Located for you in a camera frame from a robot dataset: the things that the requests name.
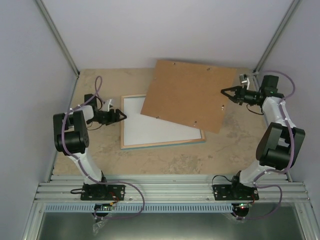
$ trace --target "hardboard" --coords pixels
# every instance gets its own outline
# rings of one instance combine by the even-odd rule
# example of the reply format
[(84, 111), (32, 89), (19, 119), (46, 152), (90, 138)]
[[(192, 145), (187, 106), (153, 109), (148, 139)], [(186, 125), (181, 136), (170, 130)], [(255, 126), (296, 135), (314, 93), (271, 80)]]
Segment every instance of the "hardboard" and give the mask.
[(121, 97), (121, 110), (127, 119), (121, 121), (120, 148), (136, 149), (206, 141), (202, 130), (141, 115), (145, 94)]
[(219, 133), (236, 69), (158, 60), (141, 114)]

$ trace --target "black mounting plate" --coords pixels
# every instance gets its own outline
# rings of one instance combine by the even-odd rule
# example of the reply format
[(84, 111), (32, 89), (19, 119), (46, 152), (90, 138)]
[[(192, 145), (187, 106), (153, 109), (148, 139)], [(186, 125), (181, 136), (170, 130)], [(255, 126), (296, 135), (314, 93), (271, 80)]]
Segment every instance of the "black mounting plate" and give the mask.
[(123, 201), (126, 194), (126, 185), (84, 184), (80, 199), (82, 201), (114, 201), (115, 199), (110, 192), (118, 197), (119, 201)]
[(214, 199), (216, 201), (230, 201), (230, 200), (237, 200), (237, 201), (253, 201), (252, 196), (254, 197), (254, 200), (259, 200), (259, 194), (257, 191), (257, 194), (254, 193), (257, 188), (251, 187), (252, 192), (248, 193), (248, 191), (244, 192), (237, 192), (236, 195), (238, 198), (234, 197), (234, 193), (232, 192), (231, 184), (215, 184), (212, 185), (213, 188), (213, 195)]

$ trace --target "white board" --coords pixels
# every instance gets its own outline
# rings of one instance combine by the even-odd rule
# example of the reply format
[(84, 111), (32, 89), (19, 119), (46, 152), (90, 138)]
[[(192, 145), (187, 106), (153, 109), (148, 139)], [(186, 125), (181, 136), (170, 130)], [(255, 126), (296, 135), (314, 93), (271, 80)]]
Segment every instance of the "white board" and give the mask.
[(204, 132), (174, 122), (140, 114), (145, 95), (122, 97), (121, 148), (144, 148), (163, 145), (200, 143)]

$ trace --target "wooden frame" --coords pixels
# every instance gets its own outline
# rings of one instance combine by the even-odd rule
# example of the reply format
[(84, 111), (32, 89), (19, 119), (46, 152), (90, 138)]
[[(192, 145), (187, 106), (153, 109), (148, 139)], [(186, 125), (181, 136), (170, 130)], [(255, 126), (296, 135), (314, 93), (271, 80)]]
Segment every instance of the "wooden frame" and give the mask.
[[(133, 94), (133, 95), (124, 95), (121, 96), (121, 111), (124, 113), (125, 110), (125, 99), (126, 98), (140, 98), (145, 97), (146, 94)], [(163, 146), (172, 146), (172, 145), (181, 145), (181, 144), (197, 144), (204, 143), (206, 141), (205, 132), (199, 130), (201, 138), (192, 139), (192, 140), (178, 140), (178, 141), (167, 141), (167, 142), (157, 142), (157, 143), (144, 143), (125, 146), (125, 121), (121, 121), (121, 130), (120, 130), (120, 148), (121, 149), (137, 149), (137, 148), (150, 148), (150, 147), (163, 147)]]

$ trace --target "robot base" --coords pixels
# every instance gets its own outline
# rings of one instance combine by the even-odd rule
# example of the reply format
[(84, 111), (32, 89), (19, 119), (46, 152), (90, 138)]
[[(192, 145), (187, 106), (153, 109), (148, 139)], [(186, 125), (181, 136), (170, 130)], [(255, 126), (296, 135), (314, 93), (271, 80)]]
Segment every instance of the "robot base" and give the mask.
[(125, 185), (104, 185), (104, 184), (83, 184), (81, 197), (82, 201), (123, 201), (125, 199)]
[(231, 184), (213, 185), (214, 199), (216, 201), (253, 201), (259, 200), (259, 194), (255, 187), (242, 186), (234, 189)]

